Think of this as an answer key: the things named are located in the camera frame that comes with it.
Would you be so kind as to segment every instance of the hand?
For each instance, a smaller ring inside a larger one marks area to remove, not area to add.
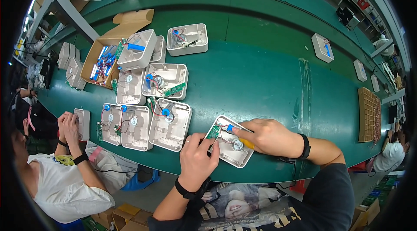
[[[30,93],[32,96],[34,96],[34,97],[37,97],[37,96],[38,96],[38,95],[36,94],[36,91],[32,90],[32,88],[31,88],[30,86],[28,86],[28,90],[29,90],[29,93]]]
[[[28,120],[28,118],[24,118],[23,119],[23,129],[25,131],[25,135],[27,135],[27,136],[29,136],[28,126],[29,126],[29,120]]]
[[[68,117],[68,114],[70,114],[70,112],[65,112],[63,113],[59,118],[58,118],[58,130],[59,130],[59,140],[62,142],[66,142],[65,139],[65,132],[64,132],[64,119]]]
[[[399,131],[399,129],[400,129],[400,125],[399,125],[399,123],[397,122],[397,123],[395,123],[395,132],[398,132]]]
[[[240,124],[253,133],[236,127],[233,127],[233,133],[252,142],[255,145],[254,150],[260,153],[287,158],[298,158],[303,153],[303,137],[291,132],[276,120],[253,119]]]
[[[81,150],[78,146],[78,122],[76,114],[67,112],[67,116],[63,120],[63,131],[72,156],[74,158],[80,156]]]
[[[389,138],[389,140],[388,140],[388,142],[391,142],[391,140],[392,140],[392,135],[394,134],[394,131],[393,130],[389,130],[388,131],[388,138]]]
[[[204,195],[201,197],[201,200],[206,202],[210,201],[213,198],[213,193],[211,191],[204,192]]]
[[[203,182],[218,165],[220,148],[218,141],[204,139],[205,134],[195,133],[187,137],[180,152],[181,174],[178,182],[188,192],[197,192]],[[211,156],[207,156],[213,145]]]

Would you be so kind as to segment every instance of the black wire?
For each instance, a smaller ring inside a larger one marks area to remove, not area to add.
[[[76,32],[76,38],[74,39],[74,43],[73,43],[73,45],[75,45],[75,44],[76,44],[77,36],[78,36],[78,30],[77,30],[77,32]]]
[[[48,40],[48,41],[45,41],[45,43],[42,45],[42,47],[39,49],[39,51],[38,51],[38,53],[40,53],[40,51],[42,50],[42,48],[44,47],[44,46],[46,46],[46,43],[49,43],[49,41],[51,41],[51,38]]]
[[[36,54],[36,53],[26,52],[26,51],[19,50],[19,49],[15,49],[15,50],[16,50],[16,51],[19,51],[19,52],[24,52],[24,53],[26,53],[26,54],[32,54],[32,55],[36,55],[36,56],[48,57],[48,56],[38,55],[38,54]]]
[[[100,172],[108,172],[108,171],[113,171],[113,172],[117,172],[117,173],[139,173],[139,172],[144,172],[145,174],[153,174],[153,172],[146,172],[146,171],[144,171],[143,169],[141,169],[141,170],[139,170],[139,171],[114,171],[114,170],[112,170],[112,169],[109,169],[109,170],[107,170],[107,171],[101,171],[101,170],[98,170],[98,169],[96,169],[96,171],[100,171]]]
[[[362,50],[363,55],[365,56],[365,59],[368,61],[368,64],[372,67],[371,63],[370,63],[370,62],[369,62],[369,60],[368,60],[368,55],[367,55],[367,54],[365,53],[365,51],[363,50],[362,45],[361,45],[361,42],[359,41],[358,36],[357,36],[357,34],[356,34],[355,30],[353,30],[353,33],[355,33],[356,39],[357,39],[357,41],[358,41],[358,43],[359,43],[359,46],[360,46],[360,48],[361,48],[361,50]],[[382,63],[380,63],[380,64],[377,64],[377,63],[374,61],[374,63],[376,64],[376,66],[374,66],[374,68],[372,69],[371,73],[378,72],[378,71],[375,71],[375,68],[376,68],[376,67],[378,67],[379,65],[382,65],[382,64],[384,64],[384,63],[386,63],[386,62],[391,61],[392,59],[394,59],[394,57],[395,57],[395,56],[391,57],[391,58],[390,58],[390,59],[388,59],[387,61],[384,61],[384,62],[382,62]]]
[[[158,105],[159,105],[159,110],[162,112],[162,107],[161,107],[161,105],[159,104],[159,102],[156,102]],[[172,121],[174,121],[174,119],[175,119],[175,115],[174,115],[174,113],[172,112],[172,111],[170,111],[170,113],[172,114]]]
[[[123,134],[127,133],[128,132],[128,129],[129,129],[129,124],[130,124],[130,120],[128,122],[128,126],[126,128],[126,131],[125,132],[122,132],[122,128],[120,127],[120,132],[123,133]]]
[[[283,188],[282,186],[281,186],[281,184],[280,183],[277,183],[282,189],[287,189],[287,188],[291,188],[291,187],[294,187],[295,186],[295,184],[297,183],[297,179],[295,178],[295,175],[296,175],[296,173],[297,173],[297,170],[295,169],[295,163],[296,162],[294,162],[294,185],[290,185],[290,186],[288,186],[288,187],[286,187],[286,188]]]

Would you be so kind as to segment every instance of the green circuit board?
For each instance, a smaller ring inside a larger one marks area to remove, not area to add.
[[[122,136],[122,130],[121,129],[119,129],[119,125],[114,125],[114,131],[116,132],[116,134],[120,137],[120,136]]]
[[[113,88],[114,94],[117,95],[117,79],[111,81],[111,87]]]
[[[156,98],[154,96],[151,96],[146,100],[146,106],[149,108],[149,110],[153,114],[154,112],[152,111],[151,103],[152,103],[152,107],[155,108]]]
[[[207,139],[217,138],[217,135],[220,132],[221,127],[215,125],[211,128],[211,131],[207,135]]]
[[[122,38],[119,42],[119,45],[117,46],[116,50],[116,60],[119,60],[120,54],[123,51],[123,48],[125,47],[125,44],[128,42],[126,38]]]
[[[169,89],[164,91],[164,97],[167,97],[167,96],[173,95],[177,92],[180,92],[184,87],[185,87],[185,82],[183,82],[182,84],[179,84],[177,86],[174,86],[173,88],[169,88]]]
[[[97,140],[98,142],[103,142],[103,129],[99,121],[97,122]]]

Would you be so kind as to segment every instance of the dark shirt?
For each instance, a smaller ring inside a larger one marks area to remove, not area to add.
[[[158,221],[150,231],[348,230],[354,194],[346,165],[334,163],[311,180],[300,202],[275,184],[221,183],[190,201],[183,218]]]

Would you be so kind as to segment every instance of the wooden grid tray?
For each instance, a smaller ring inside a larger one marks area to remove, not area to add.
[[[381,100],[367,88],[358,89],[359,142],[381,138]]]

